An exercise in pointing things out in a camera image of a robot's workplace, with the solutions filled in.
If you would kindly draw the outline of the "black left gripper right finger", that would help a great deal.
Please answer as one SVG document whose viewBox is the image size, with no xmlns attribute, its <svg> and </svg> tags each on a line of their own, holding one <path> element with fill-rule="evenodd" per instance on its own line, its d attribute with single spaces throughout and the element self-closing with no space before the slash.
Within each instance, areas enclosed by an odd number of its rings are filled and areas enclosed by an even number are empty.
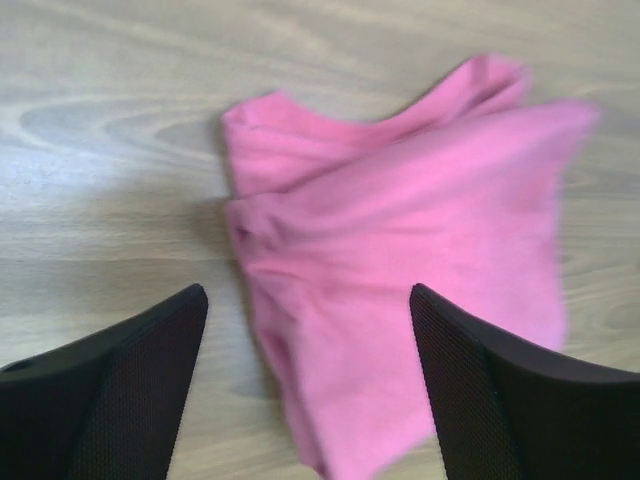
<svg viewBox="0 0 640 480">
<path fill-rule="evenodd" d="M 638 478 L 638 373 L 537 346 L 421 284 L 410 310 L 447 478 Z"/>
</svg>

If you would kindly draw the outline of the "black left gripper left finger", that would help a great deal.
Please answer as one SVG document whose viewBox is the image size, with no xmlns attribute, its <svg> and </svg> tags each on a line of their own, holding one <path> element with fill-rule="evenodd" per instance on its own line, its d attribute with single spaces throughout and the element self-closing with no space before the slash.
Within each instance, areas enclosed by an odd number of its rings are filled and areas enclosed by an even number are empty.
<svg viewBox="0 0 640 480">
<path fill-rule="evenodd" d="M 4 479 L 164 479 L 208 311 L 193 284 L 1 370 Z"/>
</svg>

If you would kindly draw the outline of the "pink t-shirt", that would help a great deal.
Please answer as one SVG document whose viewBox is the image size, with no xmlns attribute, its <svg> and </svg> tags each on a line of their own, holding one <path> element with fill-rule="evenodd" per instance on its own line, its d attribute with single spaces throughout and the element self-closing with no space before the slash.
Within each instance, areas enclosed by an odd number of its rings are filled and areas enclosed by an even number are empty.
<svg viewBox="0 0 640 480">
<path fill-rule="evenodd" d="M 226 215 L 253 325 L 300 459 L 323 477 L 369 479 L 434 430 L 415 284 L 562 346 L 559 190 L 597 111 L 526 105 L 528 87 L 523 66 L 482 55 L 378 123 L 281 93 L 224 114 Z"/>
</svg>

